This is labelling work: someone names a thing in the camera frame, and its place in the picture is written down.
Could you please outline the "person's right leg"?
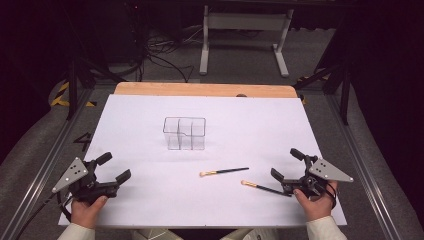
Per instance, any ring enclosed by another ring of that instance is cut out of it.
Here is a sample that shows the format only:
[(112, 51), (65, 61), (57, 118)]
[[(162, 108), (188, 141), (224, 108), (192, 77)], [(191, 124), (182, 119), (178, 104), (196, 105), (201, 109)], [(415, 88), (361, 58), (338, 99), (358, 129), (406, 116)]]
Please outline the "person's right leg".
[(276, 229), (237, 229), (220, 240), (279, 240), (279, 234)]

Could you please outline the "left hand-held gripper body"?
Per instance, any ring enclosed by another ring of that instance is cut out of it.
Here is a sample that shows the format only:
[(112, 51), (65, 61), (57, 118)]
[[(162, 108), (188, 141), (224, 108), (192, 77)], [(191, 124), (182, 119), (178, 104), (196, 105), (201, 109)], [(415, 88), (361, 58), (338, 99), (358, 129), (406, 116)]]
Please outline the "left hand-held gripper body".
[(98, 182), (95, 175), (98, 166), (96, 159), (87, 162), (76, 157), (53, 187), (52, 192), (58, 194), (61, 190), (68, 190), (76, 200), (89, 204), (94, 203), (100, 196), (116, 197), (119, 185), (116, 181)]

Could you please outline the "black tripod stand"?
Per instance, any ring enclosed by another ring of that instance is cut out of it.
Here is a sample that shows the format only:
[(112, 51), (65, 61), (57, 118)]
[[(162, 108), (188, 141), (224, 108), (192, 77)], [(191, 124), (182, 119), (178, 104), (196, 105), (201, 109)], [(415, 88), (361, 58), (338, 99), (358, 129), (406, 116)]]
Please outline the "black tripod stand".
[[(345, 125), (347, 125), (348, 124), (348, 118), (347, 118), (348, 101), (349, 101), (350, 84), (351, 84), (349, 66), (347, 63), (343, 62), (343, 63), (335, 64), (333, 66), (326, 67), (326, 68), (331, 68), (332, 71), (328, 75), (326, 75), (328, 79), (326, 83), (322, 86), (322, 91), (325, 95), (333, 95), (338, 88), (341, 88), (339, 114), (342, 119), (342, 122)], [(312, 81), (300, 82), (300, 83), (296, 82), (293, 85), (293, 87), (295, 90), (300, 90), (312, 84), (313, 82)]]
[(104, 75), (107, 79), (111, 79), (116, 83), (124, 82), (124, 79), (110, 72), (106, 68), (102, 68), (94, 62), (83, 57), (73, 57), (69, 63), (68, 77), (69, 82), (69, 109), (67, 119), (71, 120), (78, 109), (78, 81), (81, 82), (85, 89), (92, 89), (96, 82), (94, 80), (91, 69)]

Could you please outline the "person's left hand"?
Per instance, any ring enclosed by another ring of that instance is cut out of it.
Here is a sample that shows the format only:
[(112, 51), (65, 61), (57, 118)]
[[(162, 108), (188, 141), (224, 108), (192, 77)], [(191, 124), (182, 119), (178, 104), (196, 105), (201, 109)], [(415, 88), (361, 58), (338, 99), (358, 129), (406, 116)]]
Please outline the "person's left hand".
[(106, 205), (107, 200), (106, 196), (100, 196), (92, 204), (74, 200), (71, 204), (71, 222), (88, 229), (94, 229), (98, 215)]

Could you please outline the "person's right hand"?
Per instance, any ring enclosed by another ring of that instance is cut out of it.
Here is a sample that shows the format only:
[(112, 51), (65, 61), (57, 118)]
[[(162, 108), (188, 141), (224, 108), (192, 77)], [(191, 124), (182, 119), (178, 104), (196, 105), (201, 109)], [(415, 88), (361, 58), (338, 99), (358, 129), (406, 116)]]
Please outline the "person's right hand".
[(326, 186), (327, 193), (323, 193), (319, 197), (315, 196), (314, 198), (307, 198), (299, 189), (294, 190), (294, 195), (302, 206), (307, 221), (313, 221), (331, 215), (337, 186), (338, 183), (336, 181), (329, 181)]

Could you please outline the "aluminium floor rail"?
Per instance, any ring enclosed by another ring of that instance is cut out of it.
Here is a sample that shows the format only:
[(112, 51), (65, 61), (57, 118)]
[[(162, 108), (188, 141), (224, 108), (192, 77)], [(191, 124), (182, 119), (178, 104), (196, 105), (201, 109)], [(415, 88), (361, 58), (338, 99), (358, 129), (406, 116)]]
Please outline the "aluminium floor rail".
[(386, 240), (404, 240), (394, 224), (394, 221), (388, 211), (388, 207), (385, 203), (381, 190), (375, 181), (375, 178), (372, 176), (368, 166), (363, 161), (350, 127), (345, 124), (340, 116), (339, 103), (337, 98), (335, 96), (328, 95), (326, 96), (326, 100), (334, 118), (337, 121), (344, 139), (347, 141), (347, 145), (353, 160), (353, 166), (355, 167), (361, 184), (364, 187), (367, 198), (386, 237)]
[(77, 93), (74, 115), (53, 107), (18, 141), (0, 166), (0, 240), (14, 240), (29, 219), (93, 90)]

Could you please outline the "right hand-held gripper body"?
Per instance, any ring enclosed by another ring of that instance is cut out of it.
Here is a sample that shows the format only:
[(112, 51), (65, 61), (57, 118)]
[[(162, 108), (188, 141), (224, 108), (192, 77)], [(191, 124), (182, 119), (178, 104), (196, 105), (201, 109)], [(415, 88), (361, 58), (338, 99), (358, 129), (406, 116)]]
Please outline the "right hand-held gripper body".
[(321, 196), (329, 193), (327, 185), (329, 181), (353, 182), (354, 178), (326, 161), (323, 158), (309, 155), (295, 155), (305, 163), (305, 174), (299, 179), (281, 180), (283, 191), (292, 194), (294, 189), (301, 190), (307, 197)]

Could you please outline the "black makeup brush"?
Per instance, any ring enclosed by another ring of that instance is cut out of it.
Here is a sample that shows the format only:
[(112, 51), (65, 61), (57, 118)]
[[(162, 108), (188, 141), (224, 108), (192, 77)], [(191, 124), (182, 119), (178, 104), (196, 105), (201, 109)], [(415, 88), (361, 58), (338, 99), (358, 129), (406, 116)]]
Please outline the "black makeup brush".
[(249, 167), (241, 167), (241, 168), (231, 168), (231, 169), (221, 169), (221, 170), (215, 170), (215, 171), (207, 171), (207, 172), (200, 172), (199, 176), (210, 176), (210, 175), (216, 175), (216, 174), (223, 174), (223, 173), (230, 173), (230, 172), (237, 172), (237, 171), (245, 171), (249, 170)]
[(291, 197), (290, 194), (287, 194), (287, 193), (284, 193), (284, 192), (281, 192), (281, 191), (278, 191), (278, 190), (275, 190), (275, 189), (271, 189), (271, 188), (268, 188), (268, 187), (265, 187), (265, 186), (262, 186), (262, 185), (258, 185), (258, 184), (252, 183), (252, 182), (248, 182), (246, 180), (242, 180), (241, 184), (244, 185), (244, 186), (249, 186), (249, 187), (260, 189), (260, 190), (263, 190), (263, 191), (266, 191), (266, 192), (274, 193), (274, 194), (277, 194), (277, 195)]

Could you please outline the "clear plastic organizer box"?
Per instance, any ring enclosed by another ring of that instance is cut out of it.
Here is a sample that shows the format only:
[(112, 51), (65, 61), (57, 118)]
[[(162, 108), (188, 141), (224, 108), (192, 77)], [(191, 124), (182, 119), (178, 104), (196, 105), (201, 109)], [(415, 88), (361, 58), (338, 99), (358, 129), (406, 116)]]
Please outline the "clear plastic organizer box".
[(206, 119), (200, 117), (166, 117), (163, 134), (169, 150), (204, 150)]

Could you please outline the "white metal stand frame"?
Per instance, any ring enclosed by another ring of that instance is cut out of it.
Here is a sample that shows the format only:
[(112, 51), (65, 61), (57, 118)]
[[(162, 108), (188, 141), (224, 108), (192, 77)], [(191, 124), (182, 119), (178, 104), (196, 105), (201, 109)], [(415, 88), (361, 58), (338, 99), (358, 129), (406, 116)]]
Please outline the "white metal stand frame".
[(283, 57), (283, 46), (289, 31), (294, 10), (289, 9), (283, 14), (251, 14), (251, 13), (217, 13), (211, 12), (208, 6), (203, 13), (203, 43), (200, 57), (199, 74), (208, 73), (209, 61), (209, 30), (255, 30), (279, 31), (280, 40), (272, 45), (272, 50), (284, 78), (289, 76), (288, 68)]

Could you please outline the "white table sheet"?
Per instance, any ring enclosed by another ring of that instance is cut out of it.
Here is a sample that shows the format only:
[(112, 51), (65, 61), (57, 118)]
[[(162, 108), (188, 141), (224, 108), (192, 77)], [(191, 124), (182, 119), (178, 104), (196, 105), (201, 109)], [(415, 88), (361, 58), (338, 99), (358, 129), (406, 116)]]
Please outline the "white table sheet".
[[(169, 150), (166, 117), (206, 119), (204, 150)], [(87, 159), (112, 159), (96, 170), (101, 182), (129, 169), (131, 178), (109, 200), (98, 224), (107, 228), (289, 227), (305, 223), (293, 197), (244, 186), (242, 180), (280, 190), (272, 168), (287, 178), (305, 165), (290, 150), (320, 152), (298, 98), (108, 97)], [(249, 170), (200, 177), (200, 172)]]

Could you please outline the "yellow black hazard tape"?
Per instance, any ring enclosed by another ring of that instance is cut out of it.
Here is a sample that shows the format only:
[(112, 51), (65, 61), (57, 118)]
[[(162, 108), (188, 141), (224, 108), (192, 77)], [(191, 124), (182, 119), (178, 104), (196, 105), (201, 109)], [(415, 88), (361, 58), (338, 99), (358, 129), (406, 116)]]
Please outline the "yellow black hazard tape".
[(326, 69), (322, 69), (319, 72), (316, 72), (315, 74), (311, 75), (311, 76), (303, 76), (300, 77), (299, 79), (297, 79), (297, 83), (300, 82), (308, 82), (308, 81), (316, 81), (318, 79), (323, 78), (324, 76), (328, 75), (331, 72), (331, 68), (326, 68)]
[(50, 103), (51, 106), (66, 106), (69, 107), (70, 106), (70, 102), (67, 100), (63, 100), (63, 96), (66, 92), (66, 90), (69, 88), (69, 82), (68, 81), (64, 81), (63, 84), (61, 85), (61, 87), (59, 88), (58, 92), (56, 93), (56, 95), (54, 96), (52, 102)]

